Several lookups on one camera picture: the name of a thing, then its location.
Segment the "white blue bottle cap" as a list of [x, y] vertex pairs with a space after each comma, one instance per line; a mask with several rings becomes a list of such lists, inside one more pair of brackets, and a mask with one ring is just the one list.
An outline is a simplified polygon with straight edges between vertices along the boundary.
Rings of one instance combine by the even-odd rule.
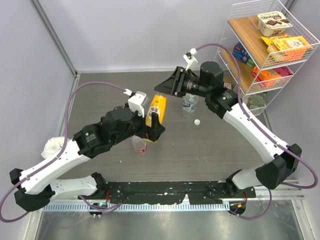
[[200, 123], [201, 123], [201, 121], [200, 121], [199, 119], [195, 119], [195, 120], [194, 120], [194, 124], [195, 124], [196, 126], [199, 126]]

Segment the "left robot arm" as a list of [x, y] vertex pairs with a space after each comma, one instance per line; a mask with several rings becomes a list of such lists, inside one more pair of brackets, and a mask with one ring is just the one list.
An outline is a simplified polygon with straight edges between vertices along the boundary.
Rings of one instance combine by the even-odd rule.
[[59, 177], [132, 136], [156, 142], [165, 131], [159, 116], [160, 111], [139, 115], [128, 107], [118, 106], [101, 117], [100, 122], [86, 125], [77, 132], [60, 152], [28, 170], [13, 169], [9, 175], [17, 188], [14, 193], [16, 204], [27, 212], [33, 212], [54, 199], [77, 196], [102, 199], [108, 184], [100, 173], [67, 180]]

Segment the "yellow juice bottle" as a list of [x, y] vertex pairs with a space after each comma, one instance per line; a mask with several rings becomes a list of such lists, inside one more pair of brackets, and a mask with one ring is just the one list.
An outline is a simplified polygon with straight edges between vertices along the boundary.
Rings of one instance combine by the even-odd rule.
[[158, 114], [159, 123], [164, 128], [163, 132], [165, 131], [165, 127], [163, 126], [163, 120], [165, 117], [166, 105], [167, 105], [167, 95], [164, 93], [157, 92], [154, 95], [153, 100], [146, 113], [145, 124], [148, 127], [152, 126], [152, 113], [156, 113]]

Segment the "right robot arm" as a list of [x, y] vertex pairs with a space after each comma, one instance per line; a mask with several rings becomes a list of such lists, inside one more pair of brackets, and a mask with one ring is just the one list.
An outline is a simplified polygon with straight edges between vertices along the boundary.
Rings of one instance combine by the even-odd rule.
[[245, 104], [238, 102], [237, 94], [224, 87], [224, 72], [218, 63], [202, 63], [199, 75], [178, 66], [154, 90], [178, 98], [186, 94], [203, 97], [207, 108], [238, 130], [259, 153], [264, 162], [262, 166], [240, 169], [226, 179], [225, 190], [230, 197], [236, 198], [253, 186], [274, 190], [296, 171], [302, 149], [275, 136]]

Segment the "clear Pocari water bottle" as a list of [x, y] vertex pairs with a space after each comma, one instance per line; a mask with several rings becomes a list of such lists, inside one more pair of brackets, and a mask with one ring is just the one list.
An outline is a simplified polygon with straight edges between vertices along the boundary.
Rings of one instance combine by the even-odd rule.
[[192, 118], [195, 114], [198, 101], [199, 97], [197, 95], [187, 93], [183, 97], [182, 116], [188, 119]]

